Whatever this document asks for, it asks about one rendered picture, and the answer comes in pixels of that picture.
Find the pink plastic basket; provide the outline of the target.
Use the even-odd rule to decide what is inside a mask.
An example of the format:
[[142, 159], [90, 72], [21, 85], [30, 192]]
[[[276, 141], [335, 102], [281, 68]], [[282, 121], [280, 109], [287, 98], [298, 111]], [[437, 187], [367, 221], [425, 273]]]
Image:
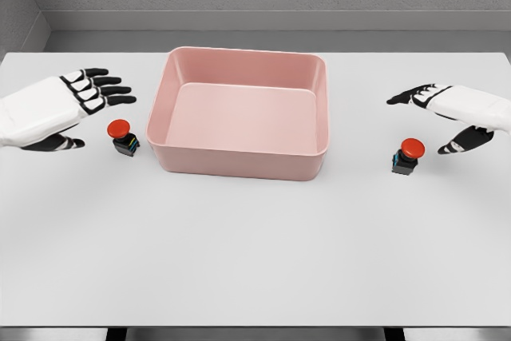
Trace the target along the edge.
[[307, 181], [329, 146], [325, 61], [314, 54], [179, 47], [145, 135], [169, 172]]

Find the red-button industrial switch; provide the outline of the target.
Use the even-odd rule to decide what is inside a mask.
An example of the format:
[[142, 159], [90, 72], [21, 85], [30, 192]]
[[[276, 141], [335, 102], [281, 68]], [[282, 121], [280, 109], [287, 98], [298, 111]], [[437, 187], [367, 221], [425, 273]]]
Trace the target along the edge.
[[425, 154], [425, 145], [416, 138], [406, 138], [392, 157], [393, 173], [409, 176], [418, 165], [418, 159]]
[[134, 133], [130, 132], [131, 126], [127, 120], [116, 119], [107, 126], [107, 133], [112, 138], [114, 148], [121, 154], [133, 157], [140, 147], [140, 142]]

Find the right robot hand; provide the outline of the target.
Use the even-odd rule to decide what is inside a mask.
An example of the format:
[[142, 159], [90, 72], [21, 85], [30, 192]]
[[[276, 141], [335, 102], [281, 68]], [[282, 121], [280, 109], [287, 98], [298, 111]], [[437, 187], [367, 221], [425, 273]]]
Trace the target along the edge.
[[391, 97], [386, 103], [412, 104], [467, 124], [467, 128], [438, 149], [440, 155], [476, 149], [491, 141], [496, 131], [511, 136], [511, 100], [463, 85], [420, 85]]

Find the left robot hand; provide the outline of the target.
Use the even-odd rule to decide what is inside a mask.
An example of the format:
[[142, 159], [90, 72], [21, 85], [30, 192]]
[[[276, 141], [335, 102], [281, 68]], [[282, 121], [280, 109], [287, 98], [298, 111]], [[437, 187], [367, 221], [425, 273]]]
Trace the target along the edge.
[[137, 101], [132, 89], [102, 68], [73, 71], [37, 81], [0, 98], [0, 148], [57, 152], [85, 142], [63, 133], [82, 119]]

